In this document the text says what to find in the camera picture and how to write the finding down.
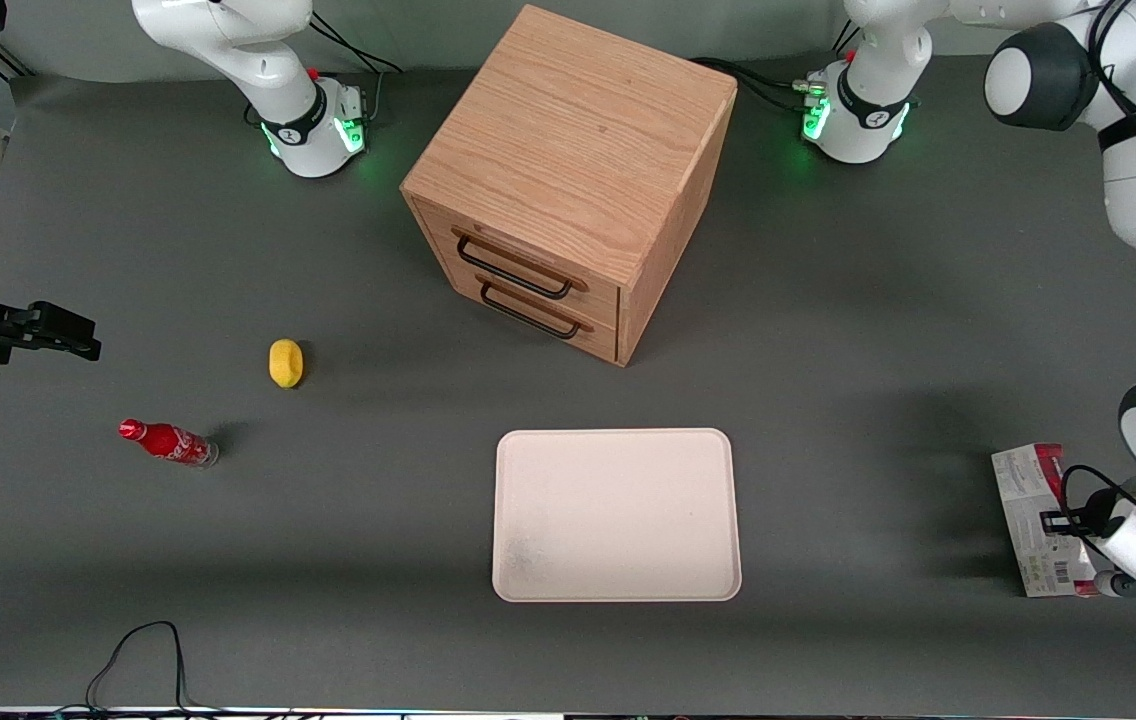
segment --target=plastic tray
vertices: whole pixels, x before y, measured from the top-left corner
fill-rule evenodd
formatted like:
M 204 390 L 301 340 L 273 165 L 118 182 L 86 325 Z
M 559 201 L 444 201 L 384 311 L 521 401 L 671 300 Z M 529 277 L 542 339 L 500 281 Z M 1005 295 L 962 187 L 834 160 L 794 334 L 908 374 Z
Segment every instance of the plastic tray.
M 740 587 L 721 432 L 516 430 L 498 443 L 492 589 L 501 598 L 724 601 Z

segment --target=wooden drawer cabinet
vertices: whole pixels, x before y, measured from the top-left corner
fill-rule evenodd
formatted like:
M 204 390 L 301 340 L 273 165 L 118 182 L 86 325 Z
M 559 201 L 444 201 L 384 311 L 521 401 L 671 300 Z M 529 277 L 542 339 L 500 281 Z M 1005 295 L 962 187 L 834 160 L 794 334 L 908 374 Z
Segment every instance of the wooden drawer cabinet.
M 736 92 L 524 6 L 400 190 L 460 295 L 627 365 L 705 209 Z

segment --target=cardboard box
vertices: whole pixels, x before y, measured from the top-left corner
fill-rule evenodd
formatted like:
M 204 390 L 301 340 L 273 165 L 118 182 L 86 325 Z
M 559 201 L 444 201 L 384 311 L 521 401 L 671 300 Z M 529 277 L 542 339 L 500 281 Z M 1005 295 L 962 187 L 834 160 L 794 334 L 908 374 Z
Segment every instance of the cardboard box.
M 1055 534 L 1066 519 L 1056 494 L 1061 492 L 1060 445 L 1035 443 L 989 457 L 1008 536 L 1021 568 L 1026 597 L 1092 597 L 1097 570 L 1079 538 Z

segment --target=red bottle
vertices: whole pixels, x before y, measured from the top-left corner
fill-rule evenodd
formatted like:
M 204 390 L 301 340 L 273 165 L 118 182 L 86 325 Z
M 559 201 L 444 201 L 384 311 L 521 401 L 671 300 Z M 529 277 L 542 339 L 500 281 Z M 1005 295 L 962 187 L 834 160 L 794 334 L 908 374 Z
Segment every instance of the red bottle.
M 160 460 L 172 460 L 197 468 L 208 468 L 217 461 L 219 454 L 217 443 L 208 442 L 192 432 L 167 422 L 147 425 L 140 420 L 124 420 L 119 424 L 119 436 L 145 447 L 149 454 Z

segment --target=metal drawer handle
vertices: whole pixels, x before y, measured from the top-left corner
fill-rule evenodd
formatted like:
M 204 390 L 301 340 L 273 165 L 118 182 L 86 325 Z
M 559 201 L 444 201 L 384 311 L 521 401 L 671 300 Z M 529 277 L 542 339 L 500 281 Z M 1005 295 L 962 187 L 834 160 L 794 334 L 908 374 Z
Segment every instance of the metal drawer handle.
M 513 307 L 501 305 L 500 302 L 487 296 L 487 291 L 491 288 L 492 283 L 484 283 L 484 287 L 481 288 L 481 300 L 484 301 L 484 305 L 491 307 L 491 309 L 496 310 L 499 313 L 509 315 L 510 318 L 515 318 L 516 320 L 519 320 L 519 323 L 527 323 L 532 325 L 532 327 L 549 334 L 551 337 L 558 337 L 559 340 L 573 340 L 573 337 L 577 336 L 577 330 L 580 330 L 580 323 L 574 323 L 571 328 L 568 328 L 567 330 L 556 330 L 556 328 L 551 328 L 548 324 L 532 319 L 527 315 L 519 313 L 519 311 L 513 309 Z
M 469 243 L 471 243 L 471 238 L 466 236 L 466 234 L 462 235 L 462 240 L 457 242 L 457 253 L 462 257 L 462 260 L 466 260 L 467 263 L 475 265 L 476 268 L 487 270 L 487 273 L 492 273 L 501 279 L 517 284 L 517 286 L 523 287 L 523 290 L 535 292 L 537 295 L 549 300 L 563 300 L 563 296 L 568 295 L 568 291 L 573 290 L 571 281 L 565 281 L 563 286 L 559 290 L 550 290 L 541 287 L 537 283 L 527 282 L 526 279 L 519 277 L 519 275 L 508 273 L 507 270 L 498 268 L 498 266 L 493 263 L 486 263 L 486 261 L 476 258 L 476 256 L 468 256 L 466 246 L 469 245 Z

